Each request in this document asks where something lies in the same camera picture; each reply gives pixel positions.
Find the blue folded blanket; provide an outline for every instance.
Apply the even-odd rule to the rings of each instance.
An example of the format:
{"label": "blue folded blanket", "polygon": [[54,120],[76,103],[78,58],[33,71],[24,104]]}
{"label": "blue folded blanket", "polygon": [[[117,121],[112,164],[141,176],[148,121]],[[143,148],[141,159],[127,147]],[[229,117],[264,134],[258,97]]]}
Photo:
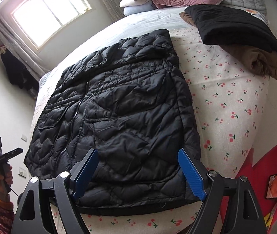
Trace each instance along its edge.
{"label": "blue folded blanket", "polygon": [[149,1],[142,5],[124,7],[123,14],[125,16],[129,16],[132,14],[137,14],[145,11],[152,11],[155,9],[157,9],[155,4],[152,1]]}

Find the sleeve cuff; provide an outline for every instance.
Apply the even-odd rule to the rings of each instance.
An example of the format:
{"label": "sleeve cuff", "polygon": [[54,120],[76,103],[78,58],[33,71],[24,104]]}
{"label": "sleeve cuff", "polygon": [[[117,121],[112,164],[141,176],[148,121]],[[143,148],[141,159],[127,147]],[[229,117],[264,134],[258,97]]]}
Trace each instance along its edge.
{"label": "sleeve cuff", "polygon": [[10,202],[3,202],[0,200],[0,207],[6,210],[13,210],[14,209],[14,204]]}

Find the patterned sleeve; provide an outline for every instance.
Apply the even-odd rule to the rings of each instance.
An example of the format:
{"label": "patterned sleeve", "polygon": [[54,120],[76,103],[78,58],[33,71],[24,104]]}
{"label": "patterned sleeve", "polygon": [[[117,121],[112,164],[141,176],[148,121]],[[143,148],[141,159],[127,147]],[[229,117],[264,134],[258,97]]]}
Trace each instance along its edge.
{"label": "patterned sleeve", "polygon": [[10,234],[14,217],[13,203],[0,200],[0,234]]}

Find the black folded clothing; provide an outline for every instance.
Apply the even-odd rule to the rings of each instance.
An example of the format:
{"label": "black folded clothing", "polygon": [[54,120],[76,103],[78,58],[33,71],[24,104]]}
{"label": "black folded clothing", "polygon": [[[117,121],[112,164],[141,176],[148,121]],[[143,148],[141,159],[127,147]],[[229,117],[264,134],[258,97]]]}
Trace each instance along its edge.
{"label": "black folded clothing", "polygon": [[199,4],[187,7],[185,12],[195,21],[204,44],[240,44],[277,52],[277,39],[269,27],[246,11]]}

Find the jacket zipper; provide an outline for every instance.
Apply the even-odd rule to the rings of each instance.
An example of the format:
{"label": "jacket zipper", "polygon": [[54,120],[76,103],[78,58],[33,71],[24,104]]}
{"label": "jacket zipper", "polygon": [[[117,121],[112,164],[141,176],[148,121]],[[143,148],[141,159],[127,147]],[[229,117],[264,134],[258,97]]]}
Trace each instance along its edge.
{"label": "jacket zipper", "polygon": [[56,174],[57,174],[57,169],[58,169],[58,165],[59,165],[60,158],[61,158],[62,154],[64,154],[64,153],[66,152],[66,150],[67,150],[67,148],[68,148],[68,146],[69,146],[69,143],[70,143],[71,140],[72,140],[72,130],[73,130],[74,120],[76,119],[76,116],[78,115],[78,112],[79,112],[80,105],[81,105],[83,99],[86,98],[87,94],[88,94],[88,82],[86,83],[86,93],[85,93],[85,96],[84,96],[84,98],[82,98],[82,99],[79,100],[78,107],[77,107],[77,111],[75,112],[75,114],[74,114],[74,116],[73,116],[73,118],[72,118],[71,124],[70,124],[70,138],[69,138],[69,140],[67,141],[66,147],[65,147],[65,148],[62,150],[62,152],[58,155],[57,162],[56,162],[56,166],[55,166],[55,169],[54,169],[54,170],[55,170],[55,176],[56,176]]}

